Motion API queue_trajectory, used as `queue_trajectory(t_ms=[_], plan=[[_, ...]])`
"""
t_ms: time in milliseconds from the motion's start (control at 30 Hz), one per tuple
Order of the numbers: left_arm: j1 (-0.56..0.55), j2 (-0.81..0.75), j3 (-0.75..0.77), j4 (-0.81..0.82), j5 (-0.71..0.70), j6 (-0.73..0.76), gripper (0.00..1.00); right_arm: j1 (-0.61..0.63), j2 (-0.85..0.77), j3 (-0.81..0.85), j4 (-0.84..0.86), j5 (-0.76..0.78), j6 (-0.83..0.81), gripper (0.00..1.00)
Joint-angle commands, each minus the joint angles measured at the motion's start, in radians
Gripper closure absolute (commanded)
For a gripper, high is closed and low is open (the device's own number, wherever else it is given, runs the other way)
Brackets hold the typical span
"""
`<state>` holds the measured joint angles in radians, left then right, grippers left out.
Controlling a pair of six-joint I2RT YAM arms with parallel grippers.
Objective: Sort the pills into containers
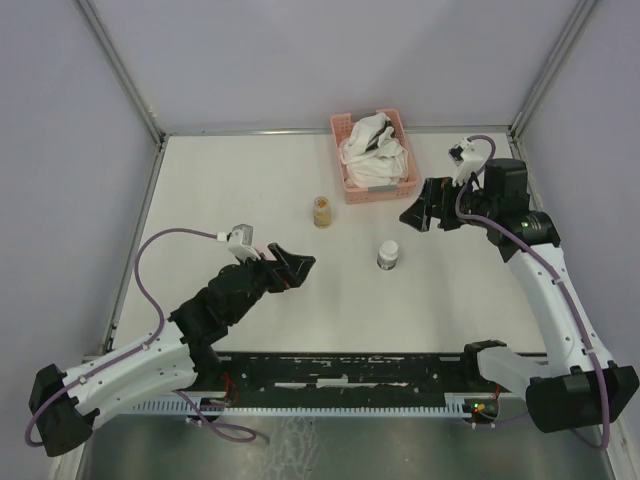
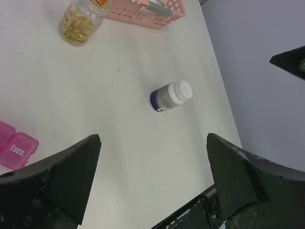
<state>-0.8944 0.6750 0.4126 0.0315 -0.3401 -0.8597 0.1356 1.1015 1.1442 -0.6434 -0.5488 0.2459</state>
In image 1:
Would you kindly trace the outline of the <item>white vitamin bottle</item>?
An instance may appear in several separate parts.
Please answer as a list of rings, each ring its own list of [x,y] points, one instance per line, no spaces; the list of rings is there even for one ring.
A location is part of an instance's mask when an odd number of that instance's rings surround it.
[[[378,250],[377,265],[382,270],[394,269],[399,258],[399,245],[393,240],[386,240]]]

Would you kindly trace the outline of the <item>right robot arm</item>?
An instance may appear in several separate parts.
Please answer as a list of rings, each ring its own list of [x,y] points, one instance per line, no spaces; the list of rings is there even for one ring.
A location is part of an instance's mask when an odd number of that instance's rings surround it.
[[[620,366],[587,318],[564,261],[560,237],[548,214],[530,207],[526,165],[491,159],[481,174],[459,184],[451,177],[425,180],[417,200],[400,217],[426,232],[481,227],[529,302],[546,348],[540,364],[498,340],[464,349],[458,368],[467,389],[492,382],[522,398],[544,433],[599,425],[608,429],[639,388],[630,366]]]

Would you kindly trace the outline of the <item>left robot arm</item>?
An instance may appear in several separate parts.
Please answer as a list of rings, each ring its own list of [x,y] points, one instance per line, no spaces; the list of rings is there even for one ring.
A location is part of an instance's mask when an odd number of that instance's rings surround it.
[[[213,344],[265,294],[300,287],[316,262],[276,243],[268,249],[270,258],[257,255],[223,267],[165,319],[159,332],[77,367],[41,368],[28,400],[32,418],[26,444],[49,457],[61,456],[140,403],[192,385],[215,387],[221,366]]]

